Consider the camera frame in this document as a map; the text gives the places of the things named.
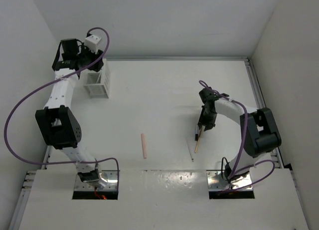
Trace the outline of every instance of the metal mounting plate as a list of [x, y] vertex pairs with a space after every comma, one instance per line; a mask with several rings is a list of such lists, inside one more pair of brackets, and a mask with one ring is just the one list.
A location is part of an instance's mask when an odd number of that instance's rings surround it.
[[[104, 178], [107, 179], [108, 184], [103, 189], [98, 189], [98, 191], [103, 192], [114, 192], [117, 191], [117, 184], [118, 184], [118, 173], [117, 171], [104, 171], [102, 170], [102, 174]], [[83, 183], [79, 176], [76, 176], [75, 184], [74, 184], [74, 191], [75, 192], [87, 192], [87, 191], [94, 191], [94, 187]]]
[[[227, 181], [222, 179], [220, 171], [206, 171], [206, 173], [207, 173], [208, 190], [210, 192], [219, 192], [222, 190], [237, 189], [252, 183], [249, 173], [247, 173], [247, 175], [244, 177], [240, 177], [236, 180], [231, 181], [230, 184]], [[253, 187], [250, 186], [239, 191], [241, 192], [253, 191]]]

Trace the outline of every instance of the white wall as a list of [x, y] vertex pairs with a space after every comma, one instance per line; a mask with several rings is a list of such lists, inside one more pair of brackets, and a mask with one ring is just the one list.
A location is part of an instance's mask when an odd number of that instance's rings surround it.
[[34, 0], [57, 40], [109, 31], [108, 56], [252, 55], [277, 0]]
[[319, 228], [319, 5], [279, 0], [253, 55], [263, 95], [297, 178], [306, 218]]
[[[0, 229], [7, 229], [27, 170], [3, 140], [6, 117], [27, 93], [53, 79], [57, 42], [32, 0], [0, 0]], [[20, 155], [42, 160], [45, 143], [34, 118], [48, 91], [21, 105], [9, 126], [9, 140]]]

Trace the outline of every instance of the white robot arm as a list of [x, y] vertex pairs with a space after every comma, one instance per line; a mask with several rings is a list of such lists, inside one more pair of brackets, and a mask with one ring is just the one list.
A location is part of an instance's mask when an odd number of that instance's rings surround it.
[[[81, 181], [96, 188], [103, 188], [107, 184], [107, 179], [104, 179], [98, 164], [82, 163], [95, 162], [96, 159], [80, 143], [81, 127], [70, 109], [73, 90], [79, 76], [74, 74], [65, 79], [63, 77], [96, 60], [102, 53], [97, 49], [100, 40], [98, 36], [88, 36], [81, 45], [81, 51], [77, 39], [61, 41], [60, 46], [62, 45], [64, 51], [63, 60], [58, 61], [59, 46], [52, 68], [55, 71], [55, 79], [62, 80], [53, 85], [44, 109], [37, 110], [35, 114], [46, 144], [59, 149], [71, 161], [76, 161], [75, 166]], [[103, 62], [99, 61], [90, 69], [98, 72], [102, 66]]]
[[199, 93], [204, 105], [198, 121], [198, 127], [210, 130], [215, 127], [217, 114], [222, 114], [241, 126], [242, 136], [246, 131], [243, 150], [225, 167], [228, 181], [236, 179], [247, 172], [247, 166], [254, 165], [265, 153], [281, 145], [281, 137], [274, 116], [269, 108], [256, 109], [245, 106], [247, 110], [247, 130], [244, 129], [245, 114], [242, 106], [232, 101], [226, 94], [218, 94], [204, 88]]

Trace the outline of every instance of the wooden stick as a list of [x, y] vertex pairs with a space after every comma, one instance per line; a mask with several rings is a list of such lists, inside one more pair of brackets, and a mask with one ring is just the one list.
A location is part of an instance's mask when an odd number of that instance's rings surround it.
[[197, 140], [197, 143], [196, 143], [195, 153], [197, 153], [198, 144], [199, 144], [199, 139], [200, 139], [201, 131], [202, 131], [202, 130], [203, 130], [203, 128], [200, 129], [200, 132], [199, 132], [199, 134], [198, 134], [198, 140]]
[[186, 138], [186, 144], [187, 144], [187, 146], [188, 146], [188, 150], [189, 150], [189, 154], [190, 154], [191, 161], [194, 162], [193, 154], [191, 153], [192, 150], [190, 149], [190, 145], [189, 145], [189, 143], [188, 143], [187, 138]]
[[146, 159], [146, 143], [145, 143], [144, 134], [141, 134], [141, 139], [142, 139], [143, 158]]

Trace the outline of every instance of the white table surface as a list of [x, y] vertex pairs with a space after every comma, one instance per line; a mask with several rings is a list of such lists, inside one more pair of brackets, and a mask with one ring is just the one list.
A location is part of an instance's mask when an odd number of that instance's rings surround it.
[[[72, 112], [88, 151], [119, 160], [119, 199], [72, 200], [75, 167], [49, 166], [37, 171], [20, 229], [307, 229], [289, 170], [276, 169], [255, 185], [255, 199], [209, 200], [205, 170], [219, 169], [221, 158], [234, 158], [240, 145], [240, 128], [226, 117], [217, 116], [190, 159], [186, 138], [194, 147], [202, 105], [198, 80], [256, 107], [243, 61], [110, 61], [109, 67], [110, 99], [91, 99], [80, 81]], [[50, 161], [58, 160], [66, 157], [54, 150]], [[115, 169], [113, 162], [101, 166]], [[252, 179], [270, 168], [252, 169]]]

